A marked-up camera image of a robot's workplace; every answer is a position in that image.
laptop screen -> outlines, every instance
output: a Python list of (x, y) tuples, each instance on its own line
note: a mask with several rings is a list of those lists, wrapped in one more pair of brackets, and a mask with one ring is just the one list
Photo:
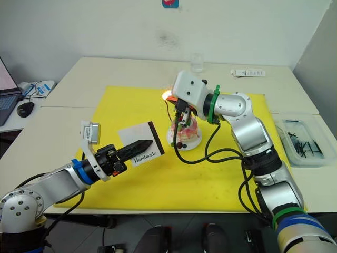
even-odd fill
[(0, 59), (0, 91), (17, 89), (15, 82)]

clear plastic cup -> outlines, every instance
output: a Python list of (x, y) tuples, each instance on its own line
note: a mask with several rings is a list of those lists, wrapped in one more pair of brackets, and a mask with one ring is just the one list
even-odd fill
[(201, 73), (204, 69), (204, 55), (202, 53), (191, 54), (191, 71)]

black shoe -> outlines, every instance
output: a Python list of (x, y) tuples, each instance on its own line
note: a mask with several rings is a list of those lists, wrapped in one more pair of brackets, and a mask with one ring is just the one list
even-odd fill
[(170, 253), (171, 229), (168, 227), (150, 228), (141, 238), (134, 253)]
[(228, 237), (223, 229), (215, 224), (208, 224), (202, 231), (202, 248), (205, 253), (229, 253)]

plastic container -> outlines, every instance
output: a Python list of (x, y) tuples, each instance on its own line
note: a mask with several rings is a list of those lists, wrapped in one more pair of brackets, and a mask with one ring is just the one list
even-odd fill
[(320, 167), (337, 159), (336, 150), (310, 114), (274, 114), (273, 119), (292, 166)]

desk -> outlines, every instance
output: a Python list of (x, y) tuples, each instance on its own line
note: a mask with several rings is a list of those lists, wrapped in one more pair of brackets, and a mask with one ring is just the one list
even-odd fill
[(45, 100), (44, 98), (32, 99), (31, 101), (34, 103), (34, 108), (31, 114), (26, 118), (21, 118), (19, 115), (17, 115), (16, 109), (18, 106), (22, 105), (23, 103), (28, 102), (28, 100), (23, 100), (23, 101), (18, 102), (15, 109), (12, 111), (9, 118), (6, 120), (5, 124), (3, 126), (0, 126), (0, 133), (24, 129), (25, 126), (28, 124), (28, 122), (32, 118), (35, 117), (38, 109), (41, 107), (44, 100)]
[[(229, 73), (230, 69), (257, 67), (266, 70), (267, 76), (237, 79), (231, 77)], [(91, 118), (106, 86), (170, 87), (178, 71), (183, 68), (188, 69), (189, 64), (87, 57), (80, 59), (48, 96), (43, 104), (46, 107), (42, 107), (37, 112), (1, 158), (0, 194), (5, 194), (34, 174), (54, 170), (73, 158), (80, 142), (78, 135), (80, 120)], [(287, 67), (206, 64), (205, 72), (199, 77), (207, 79), (210, 87), (220, 83), (222, 91), (264, 93), (273, 113), (318, 113)], [(284, 103), (284, 96), (293, 103)], [(333, 138), (337, 149), (337, 141), (324, 121), (319, 115), (315, 115), (315, 118), (328, 138)], [(337, 189), (336, 165), (321, 168), (292, 168), (309, 212), (337, 210), (337, 202), (332, 201)], [(50, 213), (64, 211), (65, 209), (54, 207), (47, 210)], [(101, 209), (76, 209), (73, 212), (144, 213)]]
[[(318, 114), (304, 89), (288, 67), (205, 63), (196, 74), (207, 86), (221, 86), (222, 92), (262, 93), (271, 112)], [(97, 107), (105, 87), (130, 86), (171, 88), (188, 62), (145, 61), (109, 58), (81, 58), (48, 96), (44, 106)], [(231, 69), (264, 69), (266, 77), (232, 77)]]

